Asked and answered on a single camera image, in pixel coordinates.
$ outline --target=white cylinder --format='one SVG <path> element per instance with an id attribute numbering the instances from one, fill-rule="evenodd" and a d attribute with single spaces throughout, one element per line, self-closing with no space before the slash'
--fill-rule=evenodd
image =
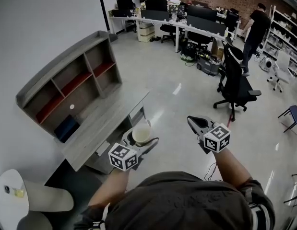
<path id="1" fill-rule="evenodd" d="M 29 210 L 42 212 L 69 211 L 73 208 L 71 194 L 59 188 L 24 180 L 29 199 Z"/>

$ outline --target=shelving unit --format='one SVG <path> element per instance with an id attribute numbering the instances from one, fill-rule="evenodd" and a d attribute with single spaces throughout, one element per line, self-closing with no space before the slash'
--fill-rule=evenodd
<path id="1" fill-rule="evenodd" d="M 55 129 L 67 116 L 71 115 L 81 125 L 83 117 L 89 116 L 88 110 L 94 111 L 88 107 L 109 96 L 120 84 L 108 35 L 97 32 L 46 65 L 20 90 L 16 102 L 55 136 Z"/>
<path id="2" fill-rule="evenodd" d="M 270 9 L 271 28 L 264 42 L 263 52 L 277 59 L 277 50 L 290 55 L 289 69 L 297 77 L 297 24 L 280 13 L 276 6 Z"/>

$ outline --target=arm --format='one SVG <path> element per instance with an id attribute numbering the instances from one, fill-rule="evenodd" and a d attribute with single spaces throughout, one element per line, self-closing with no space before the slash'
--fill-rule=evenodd
<path id="1" fill-rule="evenodd" d="M 113 203 L 120 200 L 125 194 L 125 190 L 129 178 L 128 171 L 114 169 L 106 181 L 95 192 L 88 206 L 106 207 L 108 203 Z"/>
<path id="2" fill-rule="evenodd" d="M 247 23 L 247 25 L 245 26 L 243 33 L 246 33 L 248 31 L 248 29 L 254 24 L 254 20 L 250 19 L 249 22 Z"/>
<path id="3" fill-rule="evenodd" d="M 227 148 L 223 149 L 220 153 L 214 152 L 214 157 L 223 181 L 232 184 L 234 187 L 239 187 L 252 179 L 246 168 Z"/>

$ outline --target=desk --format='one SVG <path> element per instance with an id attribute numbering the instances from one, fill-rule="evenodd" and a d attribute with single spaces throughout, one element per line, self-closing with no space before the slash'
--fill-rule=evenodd
<path id="1" fill-rule="evenodd" d="M 111 17 L 111 26 L 113 29 L 113 20 L 121 20 L 121 21 L 128 21 L 128 20 L 134 20 L 137 25 L 137 33 L 138 33 L 138 40 L 139 42 L 141 41 L 141 36 L 140 36 L 140 22 L 145 22 L 145 23 L 152 23 L 152 24 L 167 24 L 167 25 L 172 25 L 176 27 L 176 46 L 175 46 L 175 52 L 178 53 L 178 47 L 179 47 L 179 29 L 185 29 L 188 32 L 194 32 L 198 33 L 204 36 L 208 37 L 214 37 L 216 39 L 220 39 L 222 41 L 225 41 L 225 37 L 220 36 L 218 34 L 210 33 L 201 29 L 197 29 L 193 26 L 189 26 L 186 24 L 186 21 L 183 22 L 174 22 L 174 21 L 158 21 L 158 20 L 151 20 L 151 19 L 145 19 L 145 18 L 139 18 L 139 17 Z"/>
<path id="2" fill-rule="evenodd" d="M 125 82 L 102 102 L 97 99 L 92 104 L 95 111 L 66 143 L 58 142 L 64 157 L 75 171 L 87 162 L 148 93 L 146 88 L 134 88 Z"/>

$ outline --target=white round table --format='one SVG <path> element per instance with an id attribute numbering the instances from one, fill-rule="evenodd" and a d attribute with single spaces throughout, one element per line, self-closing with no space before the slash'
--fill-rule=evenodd
<path id="1" fill-rule="evenodd" d="M 7 194 L 4 186 L 22 188 L 24 181 L 17 170 L 8 170 L 0 176 L 0 223 L 4 230 L 15 230 L 29 213 L 28 194 L 23 198 Z"/>
<path id="2" fill-rule="evenodd" d="M 24 197 L 7 194 L 5 186 L 16 189 L 25 187 Z M 64 189 L 26 181 L 17 170 L 8 170 L 0 176 L 0 223 L 4 230 L 16 230 L 29 211 L 59 212 L 72 208 L 73 198 Z"/>

